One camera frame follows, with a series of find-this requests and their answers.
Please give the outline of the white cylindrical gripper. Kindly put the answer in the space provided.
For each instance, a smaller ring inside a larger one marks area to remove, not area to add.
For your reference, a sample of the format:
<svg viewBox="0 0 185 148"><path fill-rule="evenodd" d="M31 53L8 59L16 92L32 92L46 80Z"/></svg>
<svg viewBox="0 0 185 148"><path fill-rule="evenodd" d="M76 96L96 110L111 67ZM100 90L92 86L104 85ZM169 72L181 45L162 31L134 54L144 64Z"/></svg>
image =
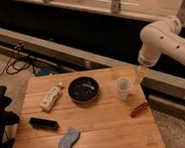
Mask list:
<svg viewBox="0 0 185 148"><path fill-rule="evenodd" d="M144 79L149 70L148 67L153 67L155 65L156 59L149 57L140 51L138 54L138 61L141 65L139 65L139 67L136 69L136 79L134 81L134 84L136 85L140 84L140 82Z"/></svg>

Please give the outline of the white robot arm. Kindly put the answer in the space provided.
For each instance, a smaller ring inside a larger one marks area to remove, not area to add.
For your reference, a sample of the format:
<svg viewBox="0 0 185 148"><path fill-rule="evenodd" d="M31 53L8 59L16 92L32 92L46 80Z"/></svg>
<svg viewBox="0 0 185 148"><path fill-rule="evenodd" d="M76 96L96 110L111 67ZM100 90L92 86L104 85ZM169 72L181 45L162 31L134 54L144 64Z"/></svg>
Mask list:
<svg viewBox="0 0 185 148"><path fill-rule="evenodd" d="M179 36L181 30L181 21L173 15L144 26L140 31L139 64L154 67L160 56L165 54L185 65L185 38Z"/></svg>

